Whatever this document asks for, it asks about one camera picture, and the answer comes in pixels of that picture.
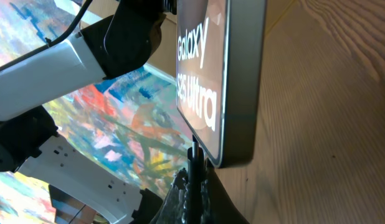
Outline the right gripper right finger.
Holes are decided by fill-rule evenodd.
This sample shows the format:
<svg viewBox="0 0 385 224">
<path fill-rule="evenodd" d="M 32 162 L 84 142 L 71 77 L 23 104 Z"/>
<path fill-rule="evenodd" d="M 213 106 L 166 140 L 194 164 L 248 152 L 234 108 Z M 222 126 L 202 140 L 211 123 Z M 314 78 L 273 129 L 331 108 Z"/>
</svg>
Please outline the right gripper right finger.
<svg viewBox="0 0 385 224">
<path fill-rule="evenodd" d="M 233 204 L 210 160 L 206 159 L 205 163 L 211 223 L 249 224 Z"/>
</svg>

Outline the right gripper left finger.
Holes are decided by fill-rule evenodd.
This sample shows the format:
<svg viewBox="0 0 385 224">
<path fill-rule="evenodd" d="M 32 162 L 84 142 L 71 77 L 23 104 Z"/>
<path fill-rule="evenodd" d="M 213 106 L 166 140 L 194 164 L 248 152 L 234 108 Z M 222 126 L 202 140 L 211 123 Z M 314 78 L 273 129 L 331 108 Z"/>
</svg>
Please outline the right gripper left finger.
<svg viewBox="0 0 385 224">
<path fill-rule="evenodd" d="M 174 179 L 165 200 L 150 224 L 211 223 L 211 201 L 209 199 L 208 180 L 201 182 L 197 194 L 202 200 L 198 205 L 192 204 L 192 185 L 188 183 L 185 168 L 173 175 Z"/>
</svg>

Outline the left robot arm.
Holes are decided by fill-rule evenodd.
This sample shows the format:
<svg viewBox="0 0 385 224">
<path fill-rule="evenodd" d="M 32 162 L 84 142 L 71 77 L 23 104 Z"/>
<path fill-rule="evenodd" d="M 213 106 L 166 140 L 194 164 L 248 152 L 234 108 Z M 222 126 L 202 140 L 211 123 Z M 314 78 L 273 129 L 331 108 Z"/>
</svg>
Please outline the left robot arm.
<svg viewBox="0 0 385 224">
<path fill-rule="evenodd" d="M 121 1 L 116 12 L 75 32 L 81 7 L 55 40 L 0 67 L 0 172 L 20 172 L 60 189 L 110 223 L 149 223 L 162 199 L 127 184 L 58 133 L 44 104 L 142 67 L 161 42 L 176 1 Z"/>
</svg>

